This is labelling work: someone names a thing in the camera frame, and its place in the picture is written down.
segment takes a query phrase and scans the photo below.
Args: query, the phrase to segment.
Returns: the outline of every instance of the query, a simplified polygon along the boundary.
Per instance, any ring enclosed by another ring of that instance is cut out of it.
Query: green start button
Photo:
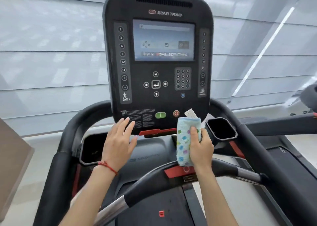
[[[166,112],[157,112],[157,113],[155,114],[155,117],[156,117],[157,119],[165,118],[165,117],[166,117]]]

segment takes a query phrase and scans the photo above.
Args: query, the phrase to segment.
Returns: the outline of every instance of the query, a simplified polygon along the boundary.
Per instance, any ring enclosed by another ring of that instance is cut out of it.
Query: speaker grille
[[[187,1],[178,0],[136,0],[138,2],[152,3],[158,5],[176,6],[176,7],[188,7],[191,8],[193,4]]]

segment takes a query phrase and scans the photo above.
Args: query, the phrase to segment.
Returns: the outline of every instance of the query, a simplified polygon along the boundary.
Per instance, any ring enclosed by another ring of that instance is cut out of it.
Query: red string bracelet
[[[110,167],[106,161],[99,161],[98,165],[105,166],[105,167],[109,168],[112,172],[114,172],[116,174],[116,176],[118,175],[118,172],[116,170],[114,170],[112,167]]]

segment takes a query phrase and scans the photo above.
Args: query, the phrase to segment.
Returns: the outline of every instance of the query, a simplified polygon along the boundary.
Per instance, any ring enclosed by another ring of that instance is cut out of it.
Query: blue patterned towel
[[[201,141],[200,118],[179,118],[177,122],[177,151],[176,159],[180,166],[193,166],[189,156],[191,147],[191,127],[197,128],[199,141]]]

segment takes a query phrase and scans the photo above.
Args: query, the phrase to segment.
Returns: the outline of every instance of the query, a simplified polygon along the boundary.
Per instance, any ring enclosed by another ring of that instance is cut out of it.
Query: touchscreen display
[[[194,60],[195,25],[133,19],[136,61]]]

